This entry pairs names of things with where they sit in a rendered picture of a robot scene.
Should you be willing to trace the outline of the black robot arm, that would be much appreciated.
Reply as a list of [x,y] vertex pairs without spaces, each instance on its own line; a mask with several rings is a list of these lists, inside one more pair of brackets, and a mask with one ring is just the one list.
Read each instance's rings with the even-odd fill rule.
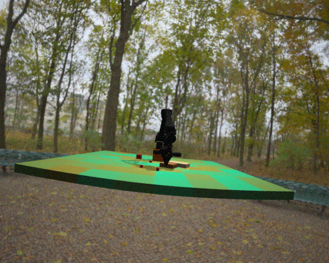
[[[161,116],[162,122],[160,131],[157,133],[155,142],[156,142],[156,149],[160,150],[161,154],[167,154],[171,152],[171,146],[163,143],[174,143],[176,141],[176,128],[175,125],[172,123],[172,110],[171,109],[162,109]],[[165,135],[166,134],[166,135]],[[163,147],[162,147],[163,146]]]

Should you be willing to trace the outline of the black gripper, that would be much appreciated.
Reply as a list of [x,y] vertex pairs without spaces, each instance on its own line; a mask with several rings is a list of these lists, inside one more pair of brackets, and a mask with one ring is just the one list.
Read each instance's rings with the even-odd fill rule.
[[[170,146],[171,146],[171,150],[172,150],[172,143],[164,143],[164,144],[166,144],[166,146],[170,145]],[[164,144],[163,144],[163,146],[164,146]],[[154,150],[154,151],[153,151],[153,154],[161,154],[161,152],[160,152],[160,150]],[[167,156],[166,156],[166,155],[167,155]],[[168,165],[170,159],[171,159],[173,156],[174,156],[174,157],[181,157],[182,154],[181,154],[181,153],[176,153],[176,152],[174,152],[174,153],[169,152],[169,153],[167,153],[167,154],[161,154],[161,157],[162,157],[163,160],[164,160],[164,165],[165,165],[165,166]]]

